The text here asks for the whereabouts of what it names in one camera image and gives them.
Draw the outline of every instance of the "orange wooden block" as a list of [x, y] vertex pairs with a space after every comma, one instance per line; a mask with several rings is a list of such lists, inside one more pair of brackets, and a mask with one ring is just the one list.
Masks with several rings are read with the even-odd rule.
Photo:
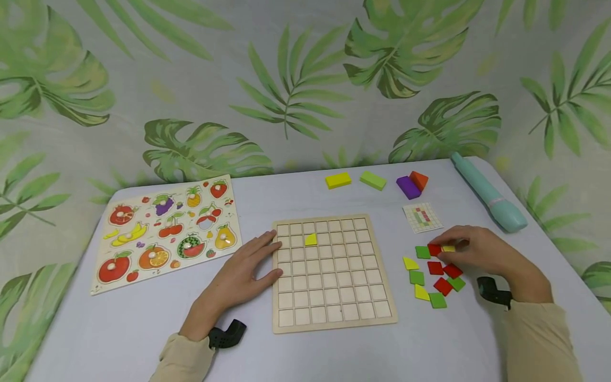
[[416, 171], [412, 171], [412, 173], [409, 174], [409, 178], [412, 180], [412, 182], [414, 182], [416, 187], [418, 187], [420, 192], [424, 190], [424, 187], [426, 187], [426, 183], [428, 182], [428, 177], [426, 175], [422, 175]]

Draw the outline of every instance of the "yellow tile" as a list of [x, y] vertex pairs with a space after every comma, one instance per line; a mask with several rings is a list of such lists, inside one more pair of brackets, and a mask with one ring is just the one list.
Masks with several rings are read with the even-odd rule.
[[416, 264], [416, 262], [410, 259], [409, 257], [403, 257], [403, 263], [405, 264], [405, 269], [407, 269], [408, 271], [420, 269], [418, 264]]
[[325, 181], [327, 182], [327, 187], [329, 189], [349, 185], [352, 183], [352, 179], [350, 179], [350, 175], [347, 172], [342, 172], [341, 174], [331, 175], [330, 177], [326, 177]]
[[316, 245], [316, 244], [317, 244], [317, 241], [316, 241], [316, 234], [315, 233], [313, 233], [311, 235], [307, 235], [305, 237], [305, 245], [306, 246], [308, 246], [308, 245]]
[[415, 290], [416, 298], [424, 299], [424, 300], [427, 300], [427, 301], [431, 301], [431, 298], [428, 296], [428, 293], [426, 292], [426, 289], [424, 289], [424, 287], [422, 285], [416, 284], [416, 285], [414, 285], [414, 287], [415, 287], [414, 290]]

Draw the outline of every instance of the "purple wooden block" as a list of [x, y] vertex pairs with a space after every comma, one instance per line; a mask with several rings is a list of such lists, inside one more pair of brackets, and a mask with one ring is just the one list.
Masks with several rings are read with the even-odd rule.
[[419, 197], [422, 192], [416, 187], [415, 183], [409, 178], [409, 176], [401, 177], [397, 179], [397, 185], [403, 191], [405, 196], [408, 197], [409, 200], [415, 199]]

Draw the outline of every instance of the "tabletop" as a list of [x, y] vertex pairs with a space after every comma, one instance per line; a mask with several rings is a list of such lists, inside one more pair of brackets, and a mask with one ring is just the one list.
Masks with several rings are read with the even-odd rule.
[[[521, 251], [546, 274], [556, 303], [567, 311], [571, 338], [585, 381], [608, 380], [611, 317], [580, 277], [485, 161], [474, 165], [508, 200], [519, 206], [529, 225], [504, 234], [455, 171], [450, 160], [384, 164], [347, 170], [353, 184], [328, 190], [325, 176], [340, 170], [233, 179], [244, 241], [260, 235], [273, 221], [370, 215], [398, 311], [398, 323], [294, 334], [272, 333], [271, 289], [228, 311], [218, 323], [226, 329], [237, 318], [248, 325], [239, 345], [218, 351], [207, 381], [502, 381], [505, 309], [481, 299], [477, 270], [465, 269], [467, 285], [447, 297], [447, 309], [432, 309], [414, 298], [403, 256], [415, 257], [443, 230], [413, 233], [402, 210], [430, 202], [446, 228], [484, 226]], [[361, 182], [369, 170], [388, 180], [383, 191]], [[418, 171], [430, 177], [418, 199], [407, 200], [395, 184]], [[128, 188], [113, 201], [159, 193], [173, 185]], [[180, 328], [192, 301], [229, 257], [205, 262], [141, 283], [90, 296], [100, 241], [96, 229], [64, 301], [32, 365], [28, 381], [147, 381], [167, 337]], [[271, 269], [271, 259], [259, 275]], [[427, 285], [434, 279], [427, 278]], [[499, 287], [507, 287], [497, 280]]]

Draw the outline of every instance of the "sleeve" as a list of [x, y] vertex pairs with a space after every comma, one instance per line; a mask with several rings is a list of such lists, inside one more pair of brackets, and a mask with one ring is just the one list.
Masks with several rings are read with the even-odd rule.
[[505, 326], [508, 382], [582, 381], [560, 306], [512, 301]]
[[209, 343], [208, 337], [193, 342], [178, 333], [171, 335], [150, 382], [202, 382], [214, 356]]

